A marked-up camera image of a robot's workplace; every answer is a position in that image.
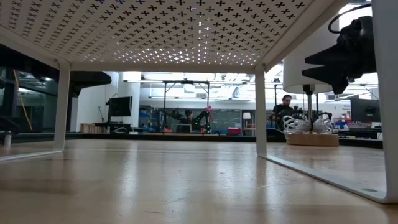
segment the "lamp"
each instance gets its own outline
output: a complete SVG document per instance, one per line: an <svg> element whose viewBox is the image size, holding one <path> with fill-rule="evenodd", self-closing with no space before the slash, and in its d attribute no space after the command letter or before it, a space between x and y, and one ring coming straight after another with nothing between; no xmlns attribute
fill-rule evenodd
<svg viewBox="0 0 398 224"><path fill-rule="evenodd" d="M244 128L247 128L248 127L248 120L249 119L251 119L251 114L250 114L250 112L244 112L243 113L243 120L245 120L244 122L245 122L245 125L244 125Z"/></svg>
<svg viewBox="0 0 398 224"><path fill-rule="evenodd" d="M331 34L328 22L300 44L284 60L283 90L287 93L305 93L308 96L308 119L312 119L312 94L332 91L332 87L324 82L304 77L302 70L316 67L305 63L305 57L327 49L336 42L337 35Z"/></svg>

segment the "black cable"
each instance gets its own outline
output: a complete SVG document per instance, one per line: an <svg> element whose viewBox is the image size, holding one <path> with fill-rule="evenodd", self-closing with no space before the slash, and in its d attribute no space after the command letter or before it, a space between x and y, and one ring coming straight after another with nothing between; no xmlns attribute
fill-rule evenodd
<svg viewBox="0 0 398 224"><path fill-rule="evenodd" d="M350 9L350 10L348 10L348 11L346 11L346 12L343 12L343 13L337 15L336 17L334 17L334 18L330 21L330 23L329 23L329 25L328 25L328 30L329 30L329 32L331 32L332 34L340 34L340 31L335 31L335 30L332 30L332 29L331 29L331 25L333 25L333 23L336 22L336 20L338 20L338 18L340 18L340 16L342 16L342 15L344 15L344 14L347 14L347 13L349 13L349 12L353 12L353 11L358 10L358 9L364 9L364 8L371 7L371 6L372 6L372 4L370 4L370 3L369 3L369 4L365 4L365 5L355 7L355 8L353 8L353 9Z"/></svg>

